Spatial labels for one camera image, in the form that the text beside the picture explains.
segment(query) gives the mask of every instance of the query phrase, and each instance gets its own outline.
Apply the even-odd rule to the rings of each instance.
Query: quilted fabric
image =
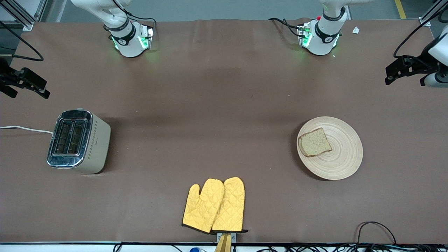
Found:
[[[190,188],[182,225],[210,233],[223,200],[224,184],[218,179],[209,178],[204,183],[202,192],[199,193],[199,190],[197,184]]]
[[[224,188],[224,198],[211,229],[241,232],[245,197],[243,181],[238,177],[229,178],[224,181]]]

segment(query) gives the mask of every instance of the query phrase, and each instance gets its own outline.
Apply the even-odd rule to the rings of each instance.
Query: oven mitt thumb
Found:
[[[238,177],[229,178],[224,181],[224,188],[218,217],[211,229],[218,232],[247,232],[242,230],[245,197],[243,181]]]
[[[182,226],[210,233],[224,196],[224,184],[209,178],[200,192],[199,185],[192,185],[185,205]]]

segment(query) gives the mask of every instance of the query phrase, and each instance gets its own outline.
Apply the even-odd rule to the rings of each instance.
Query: round plate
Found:
[[[332,151],[306,157],[299,148],[299,137],[323,128]],[[361,165],[362,143],[356,131],[346,122],[334,117],[317,117],[309,120],[297,136],[297,151],[303,164],[321,178],[338,180],[353,175]]]

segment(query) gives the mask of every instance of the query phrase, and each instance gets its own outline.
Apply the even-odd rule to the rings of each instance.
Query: toaster power cord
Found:
[[[51,132],[51,131],[30,129],[30,128],[26,128],[26,127],[22,127],[22,126],[0,126],[0,129],[23,129],[23,130],[30,130],[30,131],[37,131],[37,132],[53,134],[53,132]]]

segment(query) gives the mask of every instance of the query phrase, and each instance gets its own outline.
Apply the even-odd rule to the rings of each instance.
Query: brown tabletop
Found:
[[[384,85],[417,25],[348,21],[338,46],[313,56],[270,21],[167,22],[158,51],[125,58],[100,23],[36,23],[23,38],[45,61],[13,67],[45,78],[50,98],[1,94],[1,125],[52,130],[82,107],[110,124],[110,149],[102,173],[71,174],[46,164],[49,134],[0,131],[0,241],[214,241],[181,226],[188,189],[238,176],[240,242],[352,242],[364,221],[399,243],[447,242],[448,89],[421,87],[422,76]],[[423,28],[402,53],[431,39]],[[22,43],[17,53],[33,55]],[[319,116],[358,132],[353,176],[324,181],[301,163],[297,133]],[[363,242],[390,242],[363,230]]]

